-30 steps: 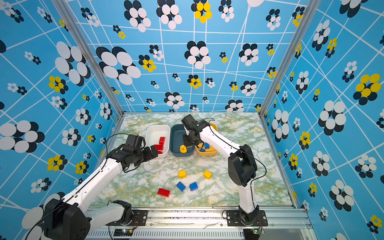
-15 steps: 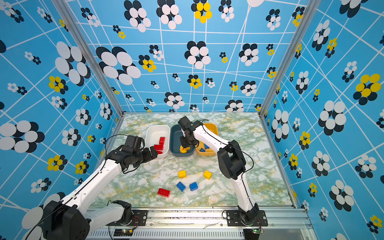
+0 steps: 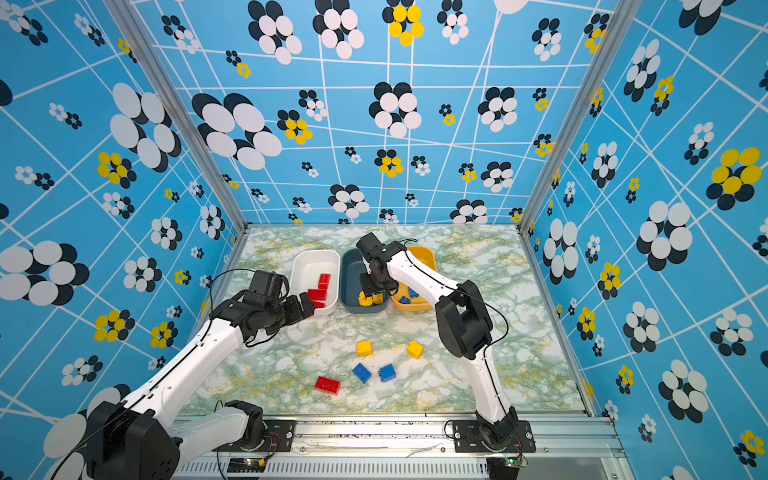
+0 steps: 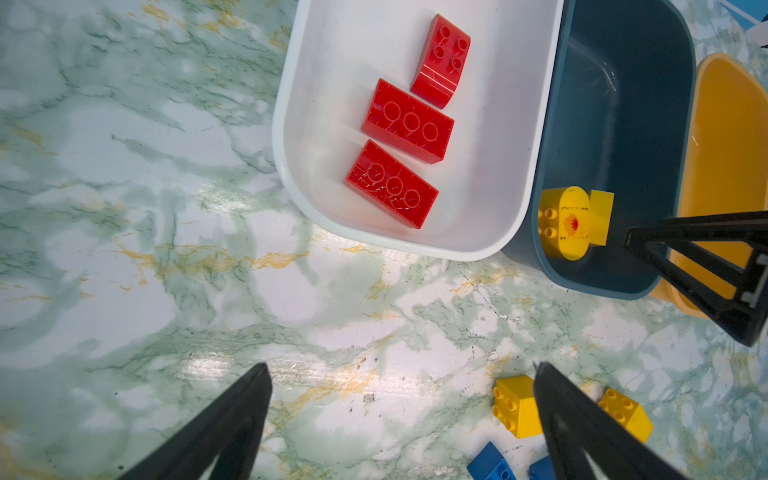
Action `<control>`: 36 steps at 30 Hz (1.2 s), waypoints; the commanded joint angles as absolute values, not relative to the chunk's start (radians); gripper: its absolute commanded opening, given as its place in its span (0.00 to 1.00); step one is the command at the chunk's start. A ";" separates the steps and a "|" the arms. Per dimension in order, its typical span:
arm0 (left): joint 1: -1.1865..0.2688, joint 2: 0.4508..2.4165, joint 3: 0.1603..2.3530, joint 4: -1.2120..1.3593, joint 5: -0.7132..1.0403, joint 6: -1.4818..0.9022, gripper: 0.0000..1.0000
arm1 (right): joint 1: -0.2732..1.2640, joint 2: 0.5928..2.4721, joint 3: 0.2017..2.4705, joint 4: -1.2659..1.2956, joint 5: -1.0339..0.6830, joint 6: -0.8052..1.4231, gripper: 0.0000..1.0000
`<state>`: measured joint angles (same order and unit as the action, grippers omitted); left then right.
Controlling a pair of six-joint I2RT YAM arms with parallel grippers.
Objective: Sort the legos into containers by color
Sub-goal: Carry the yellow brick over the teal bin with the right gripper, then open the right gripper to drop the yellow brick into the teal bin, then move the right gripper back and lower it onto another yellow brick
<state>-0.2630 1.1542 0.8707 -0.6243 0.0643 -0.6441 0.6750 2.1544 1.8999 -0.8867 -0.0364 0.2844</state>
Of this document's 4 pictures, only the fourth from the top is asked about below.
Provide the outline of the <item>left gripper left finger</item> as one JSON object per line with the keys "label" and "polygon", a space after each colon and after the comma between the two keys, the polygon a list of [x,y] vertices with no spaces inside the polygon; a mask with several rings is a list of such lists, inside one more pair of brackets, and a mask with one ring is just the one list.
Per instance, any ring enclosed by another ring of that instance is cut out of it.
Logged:
{"label": "left gripper left finger", "polygon": [[268,366],[248,370],[124,479],[248,479],[273,391]]}

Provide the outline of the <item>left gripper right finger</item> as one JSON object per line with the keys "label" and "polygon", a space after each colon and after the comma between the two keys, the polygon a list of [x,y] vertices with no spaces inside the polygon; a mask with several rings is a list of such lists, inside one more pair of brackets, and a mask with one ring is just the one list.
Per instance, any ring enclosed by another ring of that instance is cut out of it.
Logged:
{"label": "left gripper right finger", "polygon": [[536,366],[533,393],[557,479],[593,479],[594,466],[608,479],[684,479],[551,363]]}

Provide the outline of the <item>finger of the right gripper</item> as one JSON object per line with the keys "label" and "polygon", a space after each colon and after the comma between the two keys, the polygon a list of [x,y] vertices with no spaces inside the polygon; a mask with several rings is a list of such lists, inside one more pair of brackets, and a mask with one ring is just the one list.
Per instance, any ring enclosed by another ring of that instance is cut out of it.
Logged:
{"label": "finger of the right gripper", "polygon": [[[751,248],[744,267],[703,248],[702,242],[739,242]],[[735,288],[730,299],[652,247],[673,250]],[[698,307],[735,341],[752,347],[767,320],[767,212],[753,211],[660,220],[627,231],[624,247]]]}

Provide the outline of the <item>blue lego brick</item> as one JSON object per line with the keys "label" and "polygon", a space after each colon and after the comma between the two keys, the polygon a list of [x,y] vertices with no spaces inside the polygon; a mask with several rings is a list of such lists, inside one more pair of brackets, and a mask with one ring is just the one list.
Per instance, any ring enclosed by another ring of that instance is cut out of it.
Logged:
{"label": "blue lego brick", "polygon": [[492,442],[477,454],[467,466],[473,480],[515,480],[506,459]]}
{"label": "blue lego brick", "polygon": [[556,480],[551,457],[545,456],[531,464],[528,469],[530,480]]}

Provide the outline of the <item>yellow plastic container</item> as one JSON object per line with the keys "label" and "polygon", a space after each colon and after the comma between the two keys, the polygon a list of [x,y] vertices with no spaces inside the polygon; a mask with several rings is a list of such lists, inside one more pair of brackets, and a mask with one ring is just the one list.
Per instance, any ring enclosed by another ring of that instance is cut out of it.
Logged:
{"label": "yellow plastic container", "polygon": [[725,53],[698,66],[677,215],[767,208],[767,92]]}

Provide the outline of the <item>orange yellow lego brick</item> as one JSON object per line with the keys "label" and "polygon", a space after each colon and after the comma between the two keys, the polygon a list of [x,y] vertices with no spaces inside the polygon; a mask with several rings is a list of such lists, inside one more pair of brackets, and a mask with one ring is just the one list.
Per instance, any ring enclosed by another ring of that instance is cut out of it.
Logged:
{"label": "orange yellow lego brick", "polygon": [[600,190],[590,192],[588,235],[591,245],[603,247],[607,243],[614,198],[615,194],[612,192]]}

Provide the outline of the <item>yellow rounded lego duck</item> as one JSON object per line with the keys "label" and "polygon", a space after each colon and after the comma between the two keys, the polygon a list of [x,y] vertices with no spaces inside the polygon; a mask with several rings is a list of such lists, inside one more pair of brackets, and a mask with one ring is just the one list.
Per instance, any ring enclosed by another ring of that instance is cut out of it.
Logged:
{"label": "yellow rounded lego duck", "polygon": [[589,248],[589,206],[589,196],[578,186],[542,191],[537,222],[547,257],[568,261],[584,257]]}

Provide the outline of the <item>dark teal plastic container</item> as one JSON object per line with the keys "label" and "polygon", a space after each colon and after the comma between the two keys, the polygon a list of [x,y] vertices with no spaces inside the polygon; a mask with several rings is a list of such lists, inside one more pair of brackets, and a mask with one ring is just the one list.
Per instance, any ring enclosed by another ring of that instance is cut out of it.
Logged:
{"label": "dark teal plastic container", "polygon": [[[567,2],[530,206],[505,255],[567,289],[649,294],[659,276],[624,240],[676,213],[695,83],[693,42],[672,3]],[[577,261],[546,256],[536,224],[543,192],[570,186],[614,196],[606,245]]]}

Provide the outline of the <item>red lego brick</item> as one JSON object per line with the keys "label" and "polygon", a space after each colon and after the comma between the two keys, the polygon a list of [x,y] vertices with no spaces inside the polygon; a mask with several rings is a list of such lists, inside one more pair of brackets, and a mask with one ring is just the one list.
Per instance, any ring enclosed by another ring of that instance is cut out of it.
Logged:
{"label": "red lego brick", "polygon": [[379,79],[361,125],[372,139],[428,164],[444,160],[455,121]]}
{"label": "red lego brick", "polygon": [[372,140],[344,183],[402,224],[421,229],[439,191]]}
{"label": "red lego brick", "polygon": [[430,24],[410,91],[439,109],[455,94],[471,37],[440,14]]}

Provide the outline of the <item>white plastic container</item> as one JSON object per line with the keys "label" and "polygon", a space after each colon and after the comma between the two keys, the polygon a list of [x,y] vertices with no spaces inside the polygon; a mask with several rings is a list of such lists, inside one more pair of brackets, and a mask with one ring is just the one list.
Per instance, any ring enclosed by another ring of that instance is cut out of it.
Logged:
{"label": "white plastic container", "polygon": [[309,219],[475,261],[531,203],[570,1],[302,1],[272,146]]}

